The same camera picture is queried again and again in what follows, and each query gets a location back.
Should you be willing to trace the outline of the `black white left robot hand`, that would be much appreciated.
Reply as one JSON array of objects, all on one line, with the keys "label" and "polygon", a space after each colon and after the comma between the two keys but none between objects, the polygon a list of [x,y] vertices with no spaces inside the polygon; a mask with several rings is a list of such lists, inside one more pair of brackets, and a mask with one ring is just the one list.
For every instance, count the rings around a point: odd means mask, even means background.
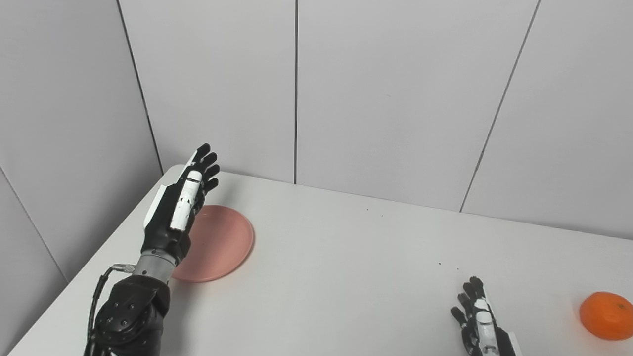
[{"label": "black white left robot hand", "polygon": [[217,153],[208,144],[194,151],[181,175],[161,185],[144,219],[141,252],[164,252],[179,265],[190,250],[190,230],[206,194],[219,185]]}]

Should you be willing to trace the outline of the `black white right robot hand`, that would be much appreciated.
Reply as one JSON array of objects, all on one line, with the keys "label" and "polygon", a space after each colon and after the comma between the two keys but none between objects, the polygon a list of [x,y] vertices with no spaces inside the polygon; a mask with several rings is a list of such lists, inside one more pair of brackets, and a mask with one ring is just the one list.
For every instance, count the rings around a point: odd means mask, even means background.
[{"label": "black white right robot hand", "polygon": [[469,356],[517,356],[510,334],[499,327],[480,278],[471,276],[457,296],[461,306],[450,309],[460,327],[461,339]]}]

